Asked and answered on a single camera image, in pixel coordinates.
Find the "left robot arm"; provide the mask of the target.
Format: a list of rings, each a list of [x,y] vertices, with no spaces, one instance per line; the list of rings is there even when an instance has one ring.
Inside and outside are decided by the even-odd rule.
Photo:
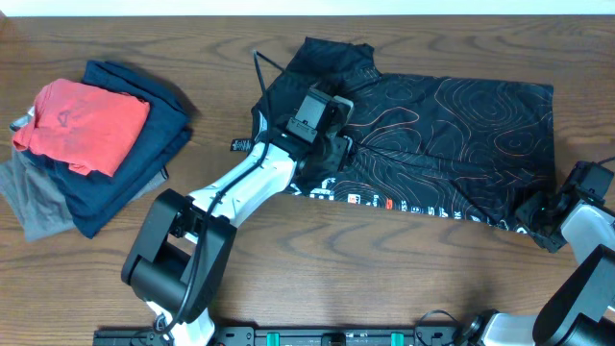
[[[150,329],[125,332],[131,345],[206,345],[214,334],[208,307],[222,282],[239,226],[302,173],[340,170],[352,141],[340,131],[352,101],[315,88],[297,112],[238,166],[183,196],[160,194],[121,271],[122,281],[155,313]]]

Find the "black orange patterned jersey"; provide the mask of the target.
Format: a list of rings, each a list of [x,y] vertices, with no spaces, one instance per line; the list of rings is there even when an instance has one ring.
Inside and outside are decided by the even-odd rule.
[[[555,185],[549,85],[382,73],[367,44],[307,38],[253,107],[253,136],[282,125],[310,87],[350,100],[341,170],[296,177],[315,199],[470,220],[520,231],[515,211]]]

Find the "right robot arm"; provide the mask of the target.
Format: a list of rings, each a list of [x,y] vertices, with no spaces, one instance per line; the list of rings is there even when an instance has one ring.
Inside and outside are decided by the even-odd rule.
[[[614,346],[614,211],[604,196],[614,172],[580,161],[554,195],[538,193],[516,210],[532,239],[554,253],[568,244],[578,264],[536,315],[493,312],[471,343],[483,346]]]

